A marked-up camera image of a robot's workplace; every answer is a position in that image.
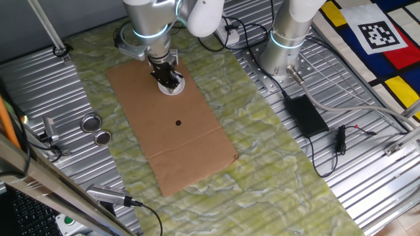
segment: keyboard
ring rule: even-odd
[[[12,193],[12,206],[22,236],[62,236],[55,213],[47,205],[15,189]]]

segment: blue ring light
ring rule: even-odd
[[[177,7],[175,8],[175,16],[178,17],[179,14],[179,6],[181,5],[182,0],[179,0],[177,3]]]
[[[271,33],[271,39],[273,40],[273,42],[274,42],[275,44],[277,44],[277,46],[282,47],[282,48],[285,48],[285,49],[295,49],[295,48],[298,48],[298,47],[302,46],[302,45],[303,45],[303,43],[305,42],[305,41],[303,41],[300,45],[290,47],[290,46],[285,46],[285,45],[283,45],[283,44],[281,44],[281,43],[277,42],[277,41],[274,39],[274,37],[273,37],[273,33]]]
[[[139,36],[140,38],[143,38],[143,39],[153,39],[154,37],[160,36],[162,33],[165,33],[165,31],[166,31],[167,28],[168,28],[168,25],[166,25],[163,28],[163,30],[161,30],[158,33],[155,33],[153,35],[141,35],[141,34],[137,33],[134,29],[133,29],[133,32],[134,32],[135,35]]]

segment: white cable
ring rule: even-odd
[[[318,56],[319,58],[321,58],[322,60],[326,60],[325,58],[322,58],[318,53],[316,53],[316,52],[314,52],[313,50],[311,50],[311,49],[308,49],[308,48],[305,48],[305,47],[303,47],[305,50],[308,50],[308,51],[310,51],[311,53],[313,53],[314,55],[316,55],[316,56]],[[334,85],[337,85],[341,90],[343,90],[343,91],[345,91],[347,94],[349,94],[349,95],[351,95],[351,96],[353,96],[353,97],[355,97],[355,98],[357,98],[357,99],[359,99],[360,101],[363,101],[365,104],[367,104],[367,105],[371,105],[368,101],[366,101],[366,100],[363,100],[362,99],[362,97],[360,96],[360,94],[358,94],[357,92],[356,92],[356,90],[352,87],[352,85],[350,85],[349,83],[347,83],[347,80],[341,75],[341,73],[340,72],[338,72],[335,68],[334,68],[334,66],[333,65],[331,65],[331,67],[340,75],[340,77],[343,77],[343,80],[350,86],[350,87],[352,87],[352,89],[353,89],[353,91],[357,94],[357,95],[359,95],[360,96],[360,98],[359,97],[357,97],[357,95],[353,95],[353,93],[351,93],[351,92],[349,92],[347,89],[345,89],[345,88],[343,88],[342,86],[340,86],[339,84],[337,84],[336,82],[334,82],[334,81],[332,81],[330,78],[328,78],[326,75],[324,75],[320,70],[318,70],[318,68],[317,67],[315,67],[312,63],[310,63],[307,59],[306,59],[306,57],[304,57],[301,53],[299,53],[301,56],[302,56],[302,58],[304,59],[304,60],[306,60],[306,62],[308,62],[308,64],[310,65],[310,66],[312,66],[318,73],[320,73],[322,76],[324,76],[324,78],[325,79],[327,79],[329,82],[331,82],[331,83],[333,83]],[[378,111],[377,109],[375,109],[375,111],[377,112],[377,113],[379,113],[380,115],[382,115],[382,117],[384,118],[384,119],[386,119],[387,121],[389,121],[391,124],[394,124],[394,121],[392,121],[391,119],[389,119],[386,115],[384,115],[382,112],[380,112],[380,111]]]
[[[357,98],[357,99],[359,99],[360,101],[362,101],[362,102],[364,102],[364,103],[366,103],[366,104],[369,104],[369,102],[367,102],[367,101],[365,101],[365,100],[363,100],[363,99],[361,99],[361,98],[359,98],[359,97],[357,97],[356,95],[354,95],[353,93],[351,93],[351,92],[349,92],[347,89],[345,89],[345,88],[343,88],[342,86],[340,86],[339,84],[337,84],[336,82],[334,82],[334,81],[332,81],[330,78],[328,78],[326,75],[324,75],[320,70],[318,70],[318,68],[316,68],[312,63],[310,63],[309,61],[308,61],[308,59],[306,59],[301,53],[299,53],[301,56],[302,56],[302,58],[306,61],[306,62],[308,62],[308,64],[310,65],[310,66],[312,66],[318,73],[320,73],[322,76],[324,76],[324,78],[326,78],[329,82],[331,82],[331,83],[333,83],[334,85],[337,85],[341,90],[343,90],[343,91],[345,91],[347,94],[349,94],[349,95],[351,95],[351,96],[353,96],[353,97],[355,97],[355,98]]]
[[[326,111],[342,112],[342,111],[354,111],[354,110],[359,110],[359,109],[374,109],[374,110],[384,111],[386,113],[394,115],[395,117],[397,117],[397,118],[403,120],[404,122],[406,122],[412,128],[414,128],[414,129],[417,128],[407,117],[404,117],[404,116],[400,115],[399,113],[396,113],[395,111],[389,110],[387,108],[381,108],[381,107],[378,107],[378,106],[355,106],[355,107],[349,107],[349,108],[329,108],[329,107],[324,106],[324,105],[322,105],[321,103],[319,103],[318,101],[315,100],[315,98],[309,93],[309,90],[306,87],[305,83],[302,83],[301,86],[302,86],[302,89],[304,90],[304,92],[306,93],[306,95],[308,96],[309,100],[311,100],[319,108],[324,109]]]

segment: blue square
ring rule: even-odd
[[[420,92],[420,68],[415,68],[403,74],[404,79],[419,94]]]
[[[386,77],[395,72],[393,67],[384,59],[382,53],[368,55],[350,28],[342,29],[339,33],[349,47],[360,59],[362,59],[363,63],[367,64],[366,66],[369,67],[377,77]]]
[[[406,3],[409,3],[410,0],[374,0],[372,2],[376,3],[383,11],[388,12],[395,7],[403,7]]]

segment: green marbled mat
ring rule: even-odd
[[[103,118],[103,129],[113,135],[109,148],[125,187],[157,210],[164,235],[363,235],[233,54],[206,51],[186,30],[173,36],[172,46],[240,160],[162,197],[106,76],[108,68],[131,60],[112,41],[122,22],[76,35],[68,43],[87,97]],[[215,39],[205,43],[220,47]],[[135,211],[145,235],[159,235],[155,216],[146,209]]]

